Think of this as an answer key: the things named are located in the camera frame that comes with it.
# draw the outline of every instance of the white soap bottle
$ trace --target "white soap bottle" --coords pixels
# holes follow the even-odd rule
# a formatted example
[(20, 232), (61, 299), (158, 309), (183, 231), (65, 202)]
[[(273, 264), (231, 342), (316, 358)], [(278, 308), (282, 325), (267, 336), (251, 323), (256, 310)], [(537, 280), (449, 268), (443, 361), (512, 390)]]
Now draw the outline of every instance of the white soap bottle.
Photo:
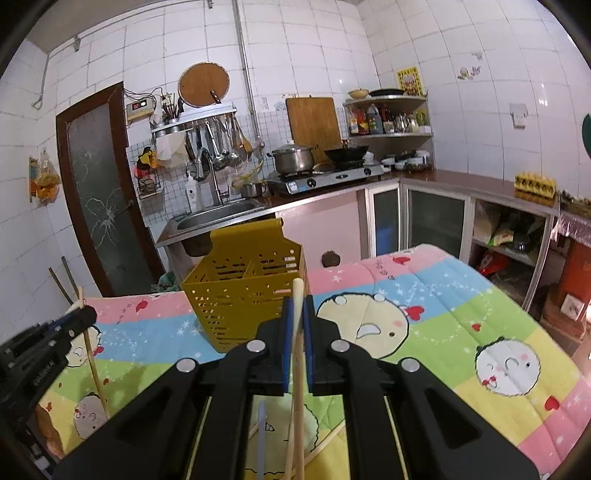
[(185, 190), (187, 192), (187, 198), (189, 199), (189, 207), (191, 213), (199, 211), (199, 205), (197, 204), (197, 180), (195, 180), (190, 173), (187, 173), (187, 183), (185, 184)]

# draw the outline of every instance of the vertical metal pipe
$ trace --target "vertical metal pipe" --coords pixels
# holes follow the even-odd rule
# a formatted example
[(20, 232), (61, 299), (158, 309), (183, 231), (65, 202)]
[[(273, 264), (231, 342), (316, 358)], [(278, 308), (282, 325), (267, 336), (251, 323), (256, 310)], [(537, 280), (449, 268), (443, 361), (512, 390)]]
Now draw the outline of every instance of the vertical metal pipe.
[(246, 96), (248, 98), (248, 110), (252, 117), (252, 127), (254, 129), (255, 137), (260, 136), (261, 131), (258, 125), (258, 118), (256, 117), (255, 99), (252, 94), (252, 80), (251, 74), (248, 70), (248, 60), (246, 59), (246, 48), (244, 46), (244, 34), (242, 32), (242, 21), (240, 19), (240, 9), (238, 8), (238, 0), (232, 0), (232, 10), (234, 12), (234, 23), (236, 25), (236, 36), (238, 38), (238, 48), (240, 49), (240, 60), (242, 62), (242, 71), (244, 72), (244, 83), (246, 85)]

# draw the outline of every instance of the yellow egg carton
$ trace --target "yellow egg carton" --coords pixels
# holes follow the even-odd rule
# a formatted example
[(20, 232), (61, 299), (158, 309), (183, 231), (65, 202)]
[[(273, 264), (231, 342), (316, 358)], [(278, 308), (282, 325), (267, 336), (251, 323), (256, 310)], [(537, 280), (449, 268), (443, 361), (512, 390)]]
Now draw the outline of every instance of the yellow egg carton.
[(515, 175), (515, 189), (551, 199), (556, 194), (556, 180), (525, 171)]

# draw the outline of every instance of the round wooden cutting board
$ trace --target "round wooden cutting board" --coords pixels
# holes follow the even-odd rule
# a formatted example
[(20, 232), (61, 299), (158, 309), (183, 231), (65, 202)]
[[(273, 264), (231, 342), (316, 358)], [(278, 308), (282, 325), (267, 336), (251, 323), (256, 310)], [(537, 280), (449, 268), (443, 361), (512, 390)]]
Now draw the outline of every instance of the round wooden cutting board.
[(191, 106), (206, 106), (215, 103), (211, 90), (221, 100), (230, 88), (230, 77), (226, 70), (209, 61), (189, 67), (178, 81), (178, 94)]

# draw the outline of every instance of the pot lid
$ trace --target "pot lid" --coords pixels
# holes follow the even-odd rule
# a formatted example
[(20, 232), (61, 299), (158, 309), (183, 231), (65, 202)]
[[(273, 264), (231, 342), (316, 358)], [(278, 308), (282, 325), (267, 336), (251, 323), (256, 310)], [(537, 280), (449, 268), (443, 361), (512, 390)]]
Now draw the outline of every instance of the pot lid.
[(282, 155), (285, 153), (294, 153), (306, 150), (312, 150), (312, 147), (306, 147), (305, 145), (297, 145), (294, 143), (293, 140), (289, 140), (289, 142), (287, 142), (286, 144), (277, 147), (275, 150), (273, 150), (272, 153), (273, 155)]

